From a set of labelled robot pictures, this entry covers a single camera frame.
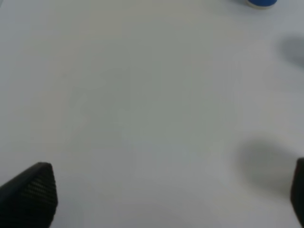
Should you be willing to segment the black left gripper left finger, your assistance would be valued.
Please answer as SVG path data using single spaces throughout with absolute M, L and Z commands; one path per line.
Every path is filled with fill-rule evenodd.
M 0 226 L 49 228 L 57 206 L 53 167 L 38 162 L 0 187 Z

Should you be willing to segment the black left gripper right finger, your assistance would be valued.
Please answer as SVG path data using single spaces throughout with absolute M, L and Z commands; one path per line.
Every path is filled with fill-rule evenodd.
M 296 167 L 295 167 L 291 191 L 290 191 L 290 201 L 301 227 L 304 227 L 304 159 L 303 158 L 299 158 L 296 161 Z

